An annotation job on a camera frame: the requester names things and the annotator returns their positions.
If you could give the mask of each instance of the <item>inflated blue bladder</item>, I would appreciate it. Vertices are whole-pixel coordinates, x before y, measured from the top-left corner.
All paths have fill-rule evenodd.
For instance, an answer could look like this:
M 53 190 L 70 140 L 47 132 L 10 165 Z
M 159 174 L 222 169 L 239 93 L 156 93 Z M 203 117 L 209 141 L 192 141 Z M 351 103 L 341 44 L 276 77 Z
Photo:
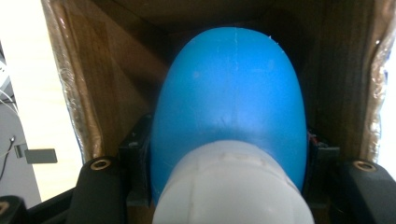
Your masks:
M 219 140 L 253 144 L 301 190 L 306 162 L 304 104 L 285 51 L 267 35 L 224 27 L 192 39 L 163 83 L 150 151 L 158 199 L 176 164 Z

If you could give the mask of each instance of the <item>clear plastic film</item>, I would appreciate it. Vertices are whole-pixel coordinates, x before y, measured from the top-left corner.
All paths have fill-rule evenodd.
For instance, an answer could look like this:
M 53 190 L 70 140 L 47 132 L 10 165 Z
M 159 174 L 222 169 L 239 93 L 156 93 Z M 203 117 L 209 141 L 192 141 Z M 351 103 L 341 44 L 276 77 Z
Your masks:
M 362 159 L 377 162 L 381 141 L 380 111 L 387 88 L 386 62 L 396 36 L 396 10 L 394 1 L 376 2 L 374 42 L 376 48 L 370 67 L 367 110 L 361 142 Z
M 137 120 L 152 110 L 168 67 L 137 35 L 161 34 L 153 35 L 154 29 L 112 1 L 42 4 L 82 158 L 115 155 Z M 110 5 L 111 11 L 102 10 Z M 134 21 L 140 33 L 126 30 L 117 18 Z

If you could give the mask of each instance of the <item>cable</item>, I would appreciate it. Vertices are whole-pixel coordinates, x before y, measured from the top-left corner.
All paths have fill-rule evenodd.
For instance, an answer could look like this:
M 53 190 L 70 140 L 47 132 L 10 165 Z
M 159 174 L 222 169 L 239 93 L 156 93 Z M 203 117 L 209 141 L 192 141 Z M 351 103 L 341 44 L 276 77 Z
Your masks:
M 20 116 L 19 111 L 18 110 L 15 111 L 11 106 L 9 106 L 7 104 L 7 102 L 4 102 L 4 101 L 0 100 L 0 103 L 3 104 L 3 105 L 6 105 L 10 110 L 12 110 L 12 112 L 14 112 L 17 115 L 17 117 Z
M 1 174 L 0 174 L 0 182 L 1 182 L 2 178 L 3 178 L 4 171 L 6 170 L 6 164 L 7 164 L 8 155 L 9 155 L 9 152 L 11 151 L 11 149 L 12 149 L 12 146 L 14 145 L 14 142 L 15 142 L 15 136 L 13 136 L 12 138 L 9 139 L 9 148 L 7 150 L 7 153 L 6 153 L 6 157 L 4 158 L 3 169 L 2 169 Z
M 15 105 L 15 102 L 11 99 L 11 97 L 9 97 L 9 95 L 6 94 L 5 92 L 3 92 L 2 90 L 0 90 L 0 92 L 3 93 L 3 94 L 8 98 L 8 100 L 9 100 L 9 101 L 12 103 L 12 105 L 14 106 L 15 111 L 17 111 L 17 114 L 19 114 L 20 111 L 18 111 L 18 108 L 17 108 L 17 106 Z

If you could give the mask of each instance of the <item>black plastic mount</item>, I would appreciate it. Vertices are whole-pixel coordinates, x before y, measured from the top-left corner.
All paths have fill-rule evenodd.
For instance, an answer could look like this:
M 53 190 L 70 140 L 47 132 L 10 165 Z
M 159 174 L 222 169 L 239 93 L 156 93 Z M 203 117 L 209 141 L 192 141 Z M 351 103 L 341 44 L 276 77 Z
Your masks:
M 149 206 L 149 140 L 152 116 L 143 116 L 125 137 L 119 147 L 121 166 L 126 170 L 126 186 L 129 189 L 128 206 Z

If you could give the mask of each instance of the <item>white cylinder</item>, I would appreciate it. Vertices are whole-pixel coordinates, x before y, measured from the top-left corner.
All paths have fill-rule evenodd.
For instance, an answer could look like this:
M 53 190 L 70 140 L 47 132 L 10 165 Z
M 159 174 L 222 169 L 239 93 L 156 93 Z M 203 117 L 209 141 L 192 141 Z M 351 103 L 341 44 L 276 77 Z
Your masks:
M 263 150 L 218 141 L 187 154 L 160 197 L 153 223 L 314 223 L 279 164 Z

